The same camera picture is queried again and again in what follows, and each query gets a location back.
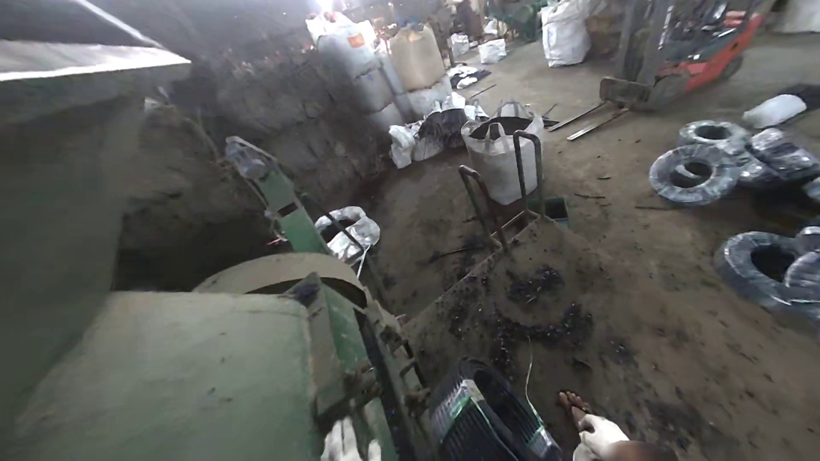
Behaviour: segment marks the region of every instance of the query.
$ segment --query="hand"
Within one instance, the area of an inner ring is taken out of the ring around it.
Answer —
[[[321,461],[362,461],[350,418],[337,421],[325,436],[325,451],[321,453]],[[381,461],[381,445],[378,440],[372,440],[367,447],[367,461]]]
[[[582,429],[581,443],[590,447],[590,450],[601,459],[606,458],[606,447],[609,444],[629,440],[617,424],[600,416],[588,414],[578,425]]]

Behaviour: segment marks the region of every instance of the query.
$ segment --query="red forklift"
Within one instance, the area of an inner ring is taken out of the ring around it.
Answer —
[[[682,94],[734,75],[743,52],[763,22],[726,0],[632,0],[624,12],[615,76],[601,80],[601,101],[591,109],[549,127],[558,130],[603,106],[613,111],[602,121],[570,135],[572,141],[629,111],[654,111]]]

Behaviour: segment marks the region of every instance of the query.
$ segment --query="bare foot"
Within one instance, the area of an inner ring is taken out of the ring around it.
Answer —
[[[581,425],[581,419],[587,414],[592,413],[589,404],[582,400],[577,394],[569,391],[558,393],[558,404],[567,411],[567,416],[572,420],[572,424],[574,424],[579,431],[583,431],[584,427]]]

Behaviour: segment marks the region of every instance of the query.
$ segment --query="dusty floor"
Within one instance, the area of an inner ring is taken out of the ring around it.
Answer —
[[[576,441],[552,403],[556,391],[573,388],[630,436],[660,440],[681,459],[817,458],[820,346],[738,298],[711,263],[715,248],[731,235],[751,230],[788,235],[804,217],[762,210],[761,198],[745,191],[703,208],[656,209],[668,206],[646,176],[654,159],[674,147],[685,123],[738,121],[744,110],[790,84],[820,81],[820,65],[806,58],[818,46],[817,35],[763,37],[731,80],[664,111],[627,114],[572,143],[566,136],[583,122],[545,134],[548,195],[567,198],[578,241],[608,261],[604,286],[587,281],[578,294],[589,304],[582,308],[593,315],[591,338],[571,348],[536,344],[534,349],[530,396],[568,453]],[[496,84],[479,97],[488,111],[515,98],[537,113],[557,104],[550,117],[560,120],[597,101],[600,77],[610,66],[600,61],[550,69],[540,44],[533,43],[487,66],[493,74],[462,94]],[[812,137],[820,133],[817,114],[790,128],[808,144],[820,140]],[[814,147],[817,152],[820,146]],[[431,331],[446,326],[432,310],[421,311],[486,256],[485,250],[472,250],[431,261],[436,252],[481,243],[456,172],[461,163],[468,163],[467,155],[455,151],[391,171],[357,203],[382,228],[376,257],[391,310],[417,318],[410,331],[418,347],[439,349],[426,365],[432,381],[456,353],[487,354],[486,347],[461,344],[446,328],[432,339],[421,333],[424,325]],[[562,266],[550,261],[559,256],[538,255],[535,262],[539,258]],[[520,389],[528,350],[526,344],[513,350],[511,375]],[[576,358],[588,366],[573,366]]]

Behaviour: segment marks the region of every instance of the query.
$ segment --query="concrete floor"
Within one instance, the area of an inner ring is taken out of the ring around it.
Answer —
[[[661,112],[627,114],[572,143],[566,136],[584,122],[545,134],[548,195],[566,197],[572,230],[611,258],[614,270],[631,274],[619,288],[631,292],[614,295],[609,312],[594,312],[595,340],[585,347],[594,354],[607,347],[608,337],[625,339],[634,366],[615,361],[587,379],[569,368],[540,368],[562,366],[549,358],[554,351],[535,349],[530,395],[565,448],[571,451],[576,441],[572,431],[558,427],[561,414],[551,402],[556,390],[581,387],[599,411],[626,424],[628,434],[667,443],[681,459],[815,459],[820,452],[814,410],[820,404],[818,344],[779,327],[764,310],[736,296],[711,262],[715,248],[731,235],[789,235],[802,218],[767,213],[745,191],[703,208],[655,209],[668,205],[647,181],[649,166],[674,147],[685,123],[739,121],[743,111],[788,85],[816,84],[820,65],[808,57],[818,47],[817,35],[758,38],[731,80]],[[514,98],[536,113],[556,104],[550,117],[561,120],[597,102],[600,78],[611,64],[550,69],[540,43],[532,43],[487,68],[493,74],[462,94],[496,84],[479,97],[488,112]],[[790,129],[820,152],[820,139],[813,137],[820,133],[820,116],[804,116]],[[456,172],[461,163],[468,163],[465,152],[446,152],[390,171],[357,203],[381,225],[376,257],[396,314],[423,317],[426,306],[486,255],[467,251],[430,261],[436,251],[480,242],[481,229],[470,221],[474,213]],[[652,301],[644,302],[641,290],[655,297],[647,295]],[[642,385],[630,386],[632,381]],[[668,407],[653,411],[658,406],[648,405],[646,394]],[[681,408],[686,411],[676,413]],[[693,429],[693,421],[703,427]]]

